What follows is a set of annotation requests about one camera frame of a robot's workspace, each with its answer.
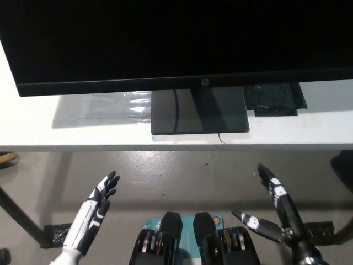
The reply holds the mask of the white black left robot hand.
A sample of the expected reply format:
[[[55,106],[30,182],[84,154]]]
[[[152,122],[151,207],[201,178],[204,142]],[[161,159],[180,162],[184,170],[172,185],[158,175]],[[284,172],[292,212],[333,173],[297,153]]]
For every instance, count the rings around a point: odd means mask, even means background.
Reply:
[[[109,210],[108,198],[116,193],[119,179],[120,176],[112,171],[93,189],[71,224],[63,243],[64,248],[75,249],[82,256],[87,254]]]

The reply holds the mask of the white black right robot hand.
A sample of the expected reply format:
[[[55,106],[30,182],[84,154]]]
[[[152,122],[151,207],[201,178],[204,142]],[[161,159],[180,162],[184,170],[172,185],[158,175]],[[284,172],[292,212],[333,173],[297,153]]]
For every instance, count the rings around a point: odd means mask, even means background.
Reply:
[[[292,246],[301,241],[307,241],[308,235],[304,223],[294,205],[292,198],[278,178],[263,164],[258,164],[258,173],[262,185],[270,194],[281,224],[240,210],[232,210],[231,214],[247,226],[252,232],[271,241]]]

